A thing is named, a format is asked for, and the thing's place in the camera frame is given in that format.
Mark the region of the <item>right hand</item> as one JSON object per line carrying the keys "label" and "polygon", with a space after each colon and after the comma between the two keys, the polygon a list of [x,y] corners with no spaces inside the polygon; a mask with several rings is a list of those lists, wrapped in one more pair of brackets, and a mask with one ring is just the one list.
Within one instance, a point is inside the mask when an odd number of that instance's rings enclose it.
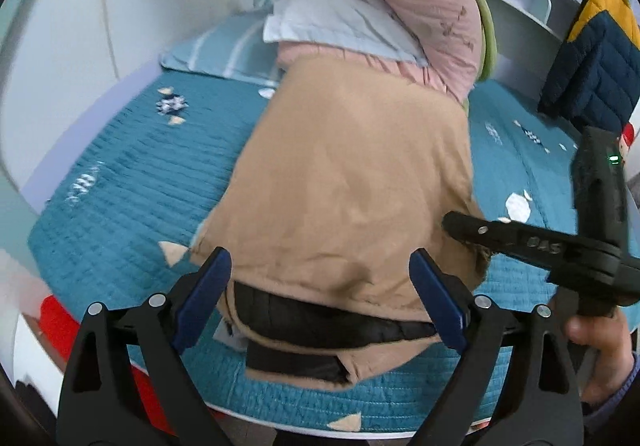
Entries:
{"label": "right hand", "polygon": [[597,360],[582,390],[582,401],[599,406],[625,384],[634,370],[631,335],[623,311],[612,316],[573,316],[565,324],[568,340],[594,348]]}

